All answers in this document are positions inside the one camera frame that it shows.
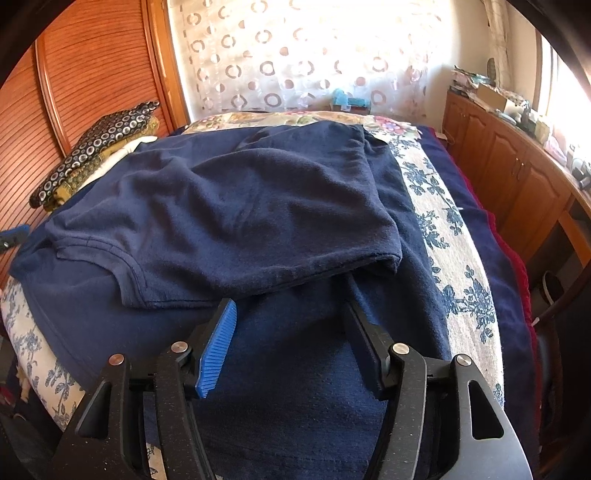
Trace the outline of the teal object by window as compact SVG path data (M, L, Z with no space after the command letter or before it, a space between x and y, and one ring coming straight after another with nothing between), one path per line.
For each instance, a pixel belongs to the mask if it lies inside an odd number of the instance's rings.
M349 96L342 89L335 89L332 92L332 111L368 114L370 112L370 106L372 104L370 104L369 100Z

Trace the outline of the white circle pattern curtain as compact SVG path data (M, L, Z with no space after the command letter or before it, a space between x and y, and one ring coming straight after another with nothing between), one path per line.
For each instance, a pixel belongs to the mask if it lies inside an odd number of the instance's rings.
M449 1L168 1L190 119L233 111L328 110L332 92L370 113L427 113Z

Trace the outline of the wooden sideboard cabinet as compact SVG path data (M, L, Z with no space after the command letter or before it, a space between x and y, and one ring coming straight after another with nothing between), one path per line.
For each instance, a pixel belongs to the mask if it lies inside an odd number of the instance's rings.
M507 244L530 264L554 233L580 263L590 262L590 195L520 129L472 100L447 92L448 150Z

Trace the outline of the navy blue blanket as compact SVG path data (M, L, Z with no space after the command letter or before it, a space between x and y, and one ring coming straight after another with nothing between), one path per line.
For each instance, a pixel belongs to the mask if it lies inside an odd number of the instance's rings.
M540 382L536 334L531 326L527 269L499 235L488 212L436 131L421 126L420 144L448 187L483 261L500 329L505 412L533 472L539 469Z

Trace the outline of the white folded cloth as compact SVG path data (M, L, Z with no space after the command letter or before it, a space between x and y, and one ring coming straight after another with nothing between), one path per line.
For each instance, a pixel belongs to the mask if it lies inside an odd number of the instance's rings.
M92 173L81 185L81 188L86 187L87 185L91 184L92 182L98 180L100 177L104 176L109 170L111 170L118 162L120 162L124 157L133 153L135 149L141 144L144 143L145 139L148 142L153 140L152 137L148 136L147 138L141 137L136 140L133 140L123 146L121 149L117 150L113 154L111 154L103 163L98 167L98 169Z

